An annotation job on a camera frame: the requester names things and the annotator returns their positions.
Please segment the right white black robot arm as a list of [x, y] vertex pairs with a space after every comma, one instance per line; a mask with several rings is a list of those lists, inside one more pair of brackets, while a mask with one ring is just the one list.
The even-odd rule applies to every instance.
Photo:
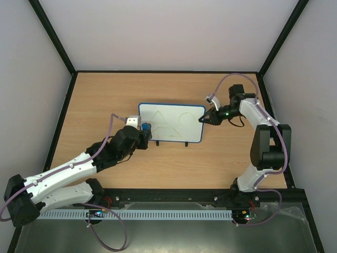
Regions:
[[245, 117], [254, 129], [250, 149], [251, 163], [236, 178], [226, 198], [233, 206], [244, 207], [254, 200], [259, 184], [272, 174], [281, 174], [289, 164], [291, 127], [274, 119], [258, 100], [257, 94], [246, 93], [242, 84], [229, 88], [230, 103], [221, 105], [215, 94], [205, 99], [212, 106], [199, 122], [220, 125], [224, 120]]

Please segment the small blue-framed whiteboard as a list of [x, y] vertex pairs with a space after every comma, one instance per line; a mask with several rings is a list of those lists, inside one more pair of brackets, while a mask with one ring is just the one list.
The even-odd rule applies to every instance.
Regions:
[[203, 105], [140, 103], [142, 123], [151, 125], [152, 141], [200, 143], [204, 124], [199, 118], [206, 112]]

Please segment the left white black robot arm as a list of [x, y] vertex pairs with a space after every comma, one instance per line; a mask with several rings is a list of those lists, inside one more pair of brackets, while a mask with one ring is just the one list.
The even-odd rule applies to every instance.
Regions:
[[61, 166], [27, 178], [12, 176], [4, 193], [8, 220], [14, 227], [22, 227], [51, 209], [73, 203], [98, 203], [104, 191], [97, 180], [88, 179], [77, 187], [70, 183], [122, 163], [137, 149], [146, 150], [151, 137], [149, 123], [141, 129], [126, 125]]

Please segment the blue whiteboard eraser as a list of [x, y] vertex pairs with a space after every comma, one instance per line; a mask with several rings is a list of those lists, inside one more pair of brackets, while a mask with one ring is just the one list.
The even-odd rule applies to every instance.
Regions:
[[151, 124], [150, 123], [142, 123], [141, 129], [142, 129], [142, 131], [150, 132], [151, 131]]

